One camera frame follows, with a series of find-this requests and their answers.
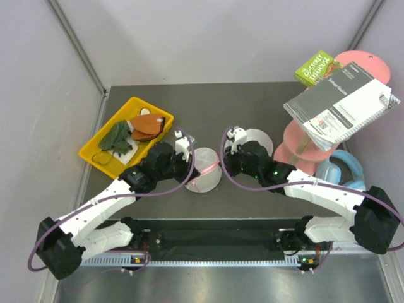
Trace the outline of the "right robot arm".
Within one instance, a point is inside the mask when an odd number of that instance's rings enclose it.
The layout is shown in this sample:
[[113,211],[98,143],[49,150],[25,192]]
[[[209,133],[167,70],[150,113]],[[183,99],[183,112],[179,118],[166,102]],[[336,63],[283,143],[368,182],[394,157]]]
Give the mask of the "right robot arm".
[[258,181],[257,191],[302,199],[335,213],[330,218],[309,215],[298,222],[294,240],[303,250],[320,242],[351,242],[376,254],[403,249],[402,244],[392,245],[403,217],[380,187],[358,190],[321,181],[273,160],[256,141],[235,143],[224,138],[220,162],[230,181],[248,175]]

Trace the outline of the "pink-zippered round laundry bag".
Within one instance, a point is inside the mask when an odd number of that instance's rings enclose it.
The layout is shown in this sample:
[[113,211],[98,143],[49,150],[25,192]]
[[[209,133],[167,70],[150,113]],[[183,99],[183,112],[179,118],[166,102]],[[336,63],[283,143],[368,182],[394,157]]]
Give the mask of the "pink-zippered round laundry bag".
[[201,147],[195,150],[195,166],[199,176],[186,184],[186,189],[194,193],[207,193],[218,185],[222,177],[219,156],[211,148]]

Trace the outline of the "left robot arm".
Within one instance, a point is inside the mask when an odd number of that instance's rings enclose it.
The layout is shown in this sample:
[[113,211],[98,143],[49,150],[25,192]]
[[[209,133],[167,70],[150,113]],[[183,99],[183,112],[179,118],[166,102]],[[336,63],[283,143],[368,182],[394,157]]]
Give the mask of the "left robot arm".
[[38,256],[53,277],[62,280],[92,256],[122,246],[139,249],[143,235],[136,231],[132,219],[106,228],[100,225],[141,198],[161,196],[155,192],[160,181],[174,179],[180,186],[187,184],[198,176],[195,161],[193,142],[187,137],[174,145],[156,143],[140,163],[125,169],[84,205],[56,220],[43,219],[31,255]]

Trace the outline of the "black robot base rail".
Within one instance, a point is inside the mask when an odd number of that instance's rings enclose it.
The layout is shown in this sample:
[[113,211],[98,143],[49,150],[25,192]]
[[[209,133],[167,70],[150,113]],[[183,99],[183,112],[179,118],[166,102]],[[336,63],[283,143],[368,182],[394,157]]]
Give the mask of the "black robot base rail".
[[121,219],[134,234],[129,247],[145,249],[154,261],[275,261],[329,244],[300,239],[296,219],[192,220]]

